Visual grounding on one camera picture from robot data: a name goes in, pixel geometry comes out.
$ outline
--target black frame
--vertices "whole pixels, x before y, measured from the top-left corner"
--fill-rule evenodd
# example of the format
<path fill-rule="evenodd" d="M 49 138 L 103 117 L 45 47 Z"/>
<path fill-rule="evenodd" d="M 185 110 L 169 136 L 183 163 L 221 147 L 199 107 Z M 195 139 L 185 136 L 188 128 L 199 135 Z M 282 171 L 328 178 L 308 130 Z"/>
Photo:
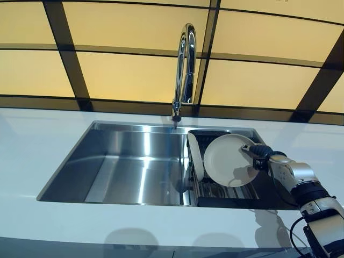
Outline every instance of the black frame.
<path fill-rule="evenodd" d="M 37 51 L 59 51 L 64 68 L 69 78 L 75 98 L 46 97 L 46 96 L 23 96 L 23 95 L 0 95 L 0 107 L 3 108 L 32 108 L 53 110 L 76 110 L 96 112 L 119 112 L 134 114 L 155 114 L 168 116 L 171 112 L 169 103 L 150 103 L 135 101 L 118 101 L 109 99 L 91 99 L 82 74 L 82 70 L 76 52 L 100 52 L 133 55 L 150 55 L 177 57 L 177 51 L 165 51 L 158 49 L 139 49 L 125 47 L 105 46 L 81 46 L 74 45 L 68 26 L 67 17 L 63 9 L 63 2 L 96 2 L 108 4 L 140 4 L 172 6 L 179 8 L 208 9 L 208 18 L 202 52 L 197 53 L 200 59 L 200 68 L 196 85 L 196 93 L 193 105 L 184 105 L 182 115 L 187 117 L 209 117 L 209 118 L 232 118 L 251 120 L 289 121 L 297 123 L 318 123 L 344 125 L 343 113 L 318 112 L 317 109 L 332 90 L 339 77 L 344 72 L 344 30 L 331 50 L 324 63 L 303 60 L 270 58 L 264 56 L 234 55 L 225 53 L 212 53 L 212 43 L 216 30 L 217 18 L 220 10 L 258 13 L 262 15 L 282 16 L 295 19 L 305 19 L 320 23 L 344 25 L 326 20 L 317 20 L 304 17 L 280 15 L 257 11 L 225 9 L 220 7 L 221 0 L 210 0 L 209 7 L 160 4 L 160 3 L 138 3 L 135 1 L 102 1 L 102 0 L 65 0 L 65 1 L 38 1 L 38 0 L 0 0 L 1 2 L 42 2 L 51 26 L 56 46 L 51 44 L 0 44 L 0 50 L 37 50 Z M 237 106 L 214 106 L 201 105 L 202 93 L 206 79 L 207 68 L 210 60 L 235 60 L 247 62 L 275 63 L 279 65 L 292 65 L 320 68 L 308 91 L 295 110 L 286 109 L 264 109 L 255 107 Z"/>

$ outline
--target cable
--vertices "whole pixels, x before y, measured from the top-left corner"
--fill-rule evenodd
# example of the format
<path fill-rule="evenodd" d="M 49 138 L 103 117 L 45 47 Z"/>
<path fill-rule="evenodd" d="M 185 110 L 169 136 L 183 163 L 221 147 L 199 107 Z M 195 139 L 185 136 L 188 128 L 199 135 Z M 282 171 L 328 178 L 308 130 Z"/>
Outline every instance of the cable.
<path fill-rule="evenodd" d="M 292 246 L 294 246 L 295 250 L 301 255 L 301 257 L 306 257 L 306 255 L 304 255 L 303 253 L 301 253 L 301 251 L 296 247 L 294 240 L 292 238 L 292 231 L 294 229 L 294 227 L 296 226 L 296 224 L 298 224 L 301 220 L 303 220 L 303 217 L 297 219 L 291 226 L 290 231 L 289 231 L 289 237 L 290 237 L 290 241 Z"/>
<path fill-rule="evenodd" d="M 298 207 L 299 207 L 298 205 L 296 205 L 296 204 L 294 204 L 294 203 L 290 203 L 290 202 L 288 202 L 286 199 L 283 198 L 283 196 L 281 195 L 280 191 L 279 191 L 278 188 L 277 188 L 277 185 L 276 185 L 276 182 L 275 182 L 275 177 L 274 177 L 274 172 L 273 172 L 272 169 L 270 169 L 270 173 L 271 173 L 271 181 L 272 181 L 272 183 L 273 183 L 273 185 L 274 185 L 274 187 L 275 187 L 275 191 L 276 191 L 277 195 L 279 196 L 279 198 L 280 198 L 282 201 L 284 201 L 285 203 L 287 203 L 288 205 L 298 208 Z"/>

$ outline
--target faucet spout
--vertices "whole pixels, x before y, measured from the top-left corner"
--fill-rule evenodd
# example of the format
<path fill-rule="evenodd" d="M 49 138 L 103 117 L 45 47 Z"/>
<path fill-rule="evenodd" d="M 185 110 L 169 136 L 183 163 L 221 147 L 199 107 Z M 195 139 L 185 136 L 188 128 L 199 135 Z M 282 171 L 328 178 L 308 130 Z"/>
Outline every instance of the faucet spout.
<path fill-rule="evenodd" d="M 184 59 L 187 57 L 187 69 L 183 81 Z M 191 23 L 183 27 L 179 48 L 175 96 L 172 102 L 172 120 L 181 121 L 181 103 L 192 102 L 192 89 L 194 86 L 194 73 L 196 63 L 196 32 Z"/>

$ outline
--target faucet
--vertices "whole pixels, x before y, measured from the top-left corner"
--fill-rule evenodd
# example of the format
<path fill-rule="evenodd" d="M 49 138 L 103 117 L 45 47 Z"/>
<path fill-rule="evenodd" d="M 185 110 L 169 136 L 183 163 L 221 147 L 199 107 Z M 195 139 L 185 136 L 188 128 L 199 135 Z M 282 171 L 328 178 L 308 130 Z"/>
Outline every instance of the faucet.
<path fill-rule="evenodd" d="M 187 56 L 187 70 L 183 83 L 184 58 Z M 174 127 L 182 120 L 180 115 L 181 103 L 192 102 L 192 87 L 194 84 L 194 72 L 196 63 L 196 32 L 191 23 L 186 23 L 182 30 L 182 35 L 178 48 L 178 64 L 176 91 L 172 102 L 172 120 Z"/>

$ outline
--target chrome faucet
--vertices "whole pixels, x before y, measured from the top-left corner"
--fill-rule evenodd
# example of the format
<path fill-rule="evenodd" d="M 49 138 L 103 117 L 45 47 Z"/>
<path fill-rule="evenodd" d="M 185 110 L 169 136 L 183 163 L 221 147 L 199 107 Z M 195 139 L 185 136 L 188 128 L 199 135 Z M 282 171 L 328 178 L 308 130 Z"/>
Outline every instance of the chrome faucet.
<path fill-rule="evenodd" d="M 183 70 L 185 52 L 187 56 L 187 70 L 183 83 Z M 194 72 L 196 63 L 196 32 L 191 23 L 183 27 L 181 40 L 178 48 L 178 64 L 176 91 L 172 102 L 172 120 L 177 127 L 178 122 L 182 119 L 180 115 L 181 103 L 192 102 L 192 87 L 194 84 Z"/>

